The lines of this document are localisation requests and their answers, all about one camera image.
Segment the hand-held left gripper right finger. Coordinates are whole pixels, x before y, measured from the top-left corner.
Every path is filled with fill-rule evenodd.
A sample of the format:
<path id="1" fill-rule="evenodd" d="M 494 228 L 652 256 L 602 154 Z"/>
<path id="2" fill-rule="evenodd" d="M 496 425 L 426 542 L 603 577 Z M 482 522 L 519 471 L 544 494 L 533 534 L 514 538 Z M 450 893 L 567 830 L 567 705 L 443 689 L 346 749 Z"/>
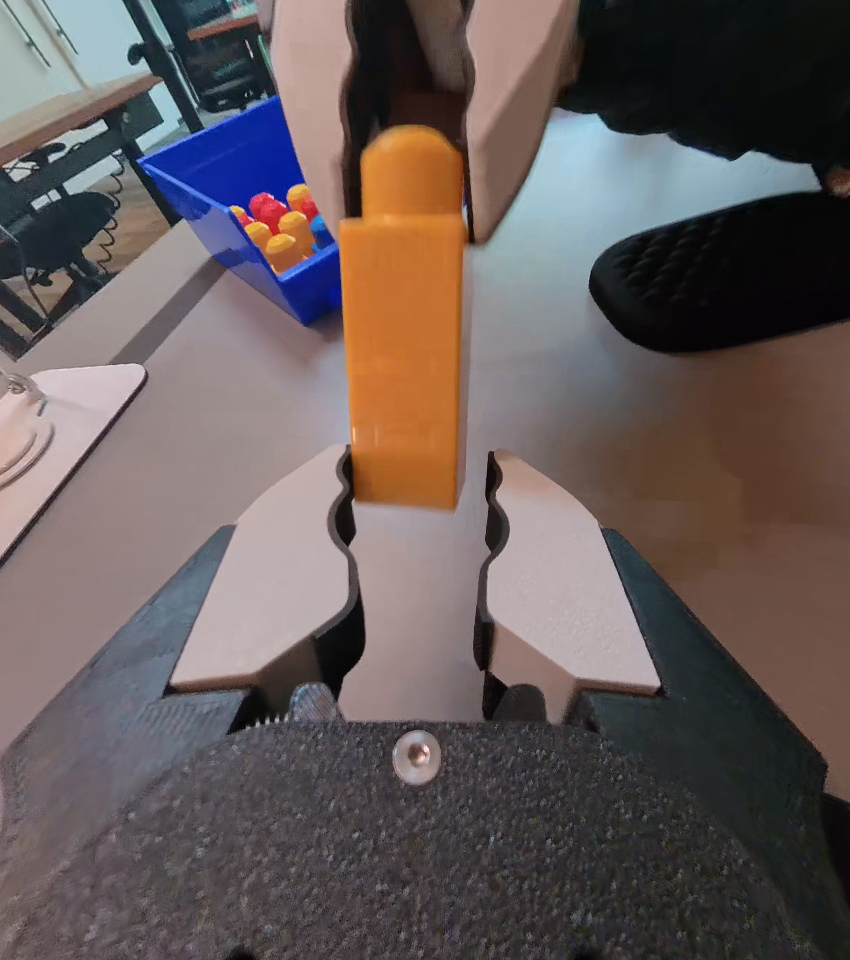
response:
<path id="1" fill-rule="evenodd" d="M 593 514 L 508 450 L 488 454 L 485 495 L 474 630 L 483 717 L 521 685 L 543 695 L 550 722 L 585 691 L 656 696 L 658 672 Z"/>

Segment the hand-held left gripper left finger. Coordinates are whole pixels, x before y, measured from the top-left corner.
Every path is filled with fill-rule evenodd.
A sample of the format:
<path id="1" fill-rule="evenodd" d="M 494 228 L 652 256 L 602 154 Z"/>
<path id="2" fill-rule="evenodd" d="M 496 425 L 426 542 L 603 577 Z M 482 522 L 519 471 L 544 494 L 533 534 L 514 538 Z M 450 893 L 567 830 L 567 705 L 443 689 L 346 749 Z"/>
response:
<path id="1" fill-rule="evenodd" d="M 239 517 L 169 677 L 174 693 L 257 692 L 272 715 L 323 684 L 337 698 L 365 648 L 351 450 L 335 444 Z"/>

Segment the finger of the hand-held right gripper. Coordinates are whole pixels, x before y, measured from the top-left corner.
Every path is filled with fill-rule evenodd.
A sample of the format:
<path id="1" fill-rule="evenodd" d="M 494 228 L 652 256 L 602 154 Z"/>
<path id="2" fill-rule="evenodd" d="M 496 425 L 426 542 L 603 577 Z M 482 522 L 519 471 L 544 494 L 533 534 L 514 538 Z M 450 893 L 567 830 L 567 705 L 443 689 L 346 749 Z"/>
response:
<path id="1" fill-rule="evenodd" d="M 472 241 L 503 222 L 535 161 L 577 36 L 577 1 L 476 1 L 465 39 Z"/>
<path id="2" fill-rule="evenodd" d="M 355 2 L 278 1 L 271 60 L 301 171 L 327 224 L 360 212 Z"/>

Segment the blue plastic bin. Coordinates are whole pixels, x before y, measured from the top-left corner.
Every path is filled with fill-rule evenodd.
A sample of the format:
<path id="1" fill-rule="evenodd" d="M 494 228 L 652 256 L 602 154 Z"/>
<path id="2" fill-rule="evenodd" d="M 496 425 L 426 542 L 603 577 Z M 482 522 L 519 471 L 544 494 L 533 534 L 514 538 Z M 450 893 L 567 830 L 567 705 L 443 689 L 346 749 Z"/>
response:
<path id="1" fill-rule="evenodd" d="M 156 151 L 143 169 L 219 264 L 302 326 L 340 310 L 336 243 L 276 275 L 231 210 L 263 192 L 284 201 L 305 182 L 279 97 Z"/>

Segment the pile of blocks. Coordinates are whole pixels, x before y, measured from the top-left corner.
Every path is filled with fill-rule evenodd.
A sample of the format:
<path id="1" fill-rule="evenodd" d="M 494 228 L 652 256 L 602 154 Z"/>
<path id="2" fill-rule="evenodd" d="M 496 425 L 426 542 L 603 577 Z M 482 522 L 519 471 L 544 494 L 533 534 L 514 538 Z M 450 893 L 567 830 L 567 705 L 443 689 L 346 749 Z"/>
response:
<path id="1" fill-rule="evenodd" d="M 247 206 L 232 204 L 229 210 L 277 275 L 335 244 L 304 182 L 289 187 L 285 199 L 262 192 L 250 198 Z"/>

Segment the yellow mega block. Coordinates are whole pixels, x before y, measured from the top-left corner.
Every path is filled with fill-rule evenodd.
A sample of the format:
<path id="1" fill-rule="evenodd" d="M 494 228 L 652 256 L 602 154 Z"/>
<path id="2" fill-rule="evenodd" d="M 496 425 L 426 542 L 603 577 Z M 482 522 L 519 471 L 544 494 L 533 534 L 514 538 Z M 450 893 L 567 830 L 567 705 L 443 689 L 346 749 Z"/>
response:
<path id="1" fill-rule="evenodd" d="M 461 154 L 394 126 L 360 159 L 361 214 L 339 226 L 348 377 L 452 382 L 461 366 L 466 224 Z"/>
<path id="2" fill-rule="evenodd" d="M 450 375 L 359 374 L 349 385 L 360 502 L 453 511 L 459 497 L 459 387 Z"/>

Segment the black office chair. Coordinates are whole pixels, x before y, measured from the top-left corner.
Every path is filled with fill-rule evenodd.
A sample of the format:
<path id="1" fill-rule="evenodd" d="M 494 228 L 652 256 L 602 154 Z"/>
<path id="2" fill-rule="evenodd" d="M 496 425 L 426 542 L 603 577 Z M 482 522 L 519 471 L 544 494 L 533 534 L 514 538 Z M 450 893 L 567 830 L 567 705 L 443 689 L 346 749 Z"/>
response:
<path id="1" fill-rule="evenodd" d="M 243 111 L 267 93 L 259 36 L 258 27 L 248 25 L 189 39 L 184 63 L 203 111 Z"/>
<path id="2" fill-rule="evenodd" d="M 57 198 L 37 207 L 24 186 L 25 179 L 0 168 L 0 280 L 16 276 L 29 286 L 49 286 L 53 274 L 65 273 L 83 293 L 100 290 L 109 275 L 85 249 L 114 218 L 115 203 L 93 191 L 56 187 Z"/>

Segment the wooden desk with black legs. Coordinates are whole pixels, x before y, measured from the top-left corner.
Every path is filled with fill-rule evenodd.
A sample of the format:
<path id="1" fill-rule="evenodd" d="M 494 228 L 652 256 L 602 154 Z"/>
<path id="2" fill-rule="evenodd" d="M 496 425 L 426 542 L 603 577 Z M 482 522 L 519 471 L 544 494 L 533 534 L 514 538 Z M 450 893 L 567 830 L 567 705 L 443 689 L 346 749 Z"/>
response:
<path id="1" fill-rule="evenodd" d="M 82 91 L 60 94 L 0 123 L 0 173 L 6 172 L 7 165 L 28 155 L 44 153 L 49 143 L 64 134 L 99 122 L 107 127 L 106 133 L 71 148 L 62 159 L 40 166 L 24 180 L 7 183 L 9 198 L 0 201 L 0 245 L 12 250 L 15 258 L 12 277 L 20 274 L 28 282 L 30 268 L 26 259 L 29 249 L 23 244 L 21 234 L 13 232 L 12 227 L 33 229 L 40 220 L 48 222 L 69 198 L 66 183 L 89 165 L 114 153 L 121 153 L 124 163 L 135 172 L 168 224 L 174 226 L 180 220 L 143 169 L 144 155 L 135 137 L 138 129 L 127 124 L 129 118 L 145 110 L 155 112 L 150 92 L 161 82 L 153 74 L 131 74 Z M 48 315 L 36 311 L 8 288 L 5 280 L 5 276 L 0 275 L 0 306 L 28 328 L 32 337 L 25 339 L 0 318 L 0 351 L 19 359 L 54 326 L 62 311 Z"/>

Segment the white document stand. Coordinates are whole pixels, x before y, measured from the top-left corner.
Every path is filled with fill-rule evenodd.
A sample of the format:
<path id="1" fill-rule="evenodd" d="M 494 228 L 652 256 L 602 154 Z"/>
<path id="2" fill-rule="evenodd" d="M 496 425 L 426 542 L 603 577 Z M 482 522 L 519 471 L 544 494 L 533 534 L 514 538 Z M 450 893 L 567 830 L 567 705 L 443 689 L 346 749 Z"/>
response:
<path id="1" fill-rule="evenodd" d="M 142 390 L 141 364 L 0 369 L 0 564 Z"/>

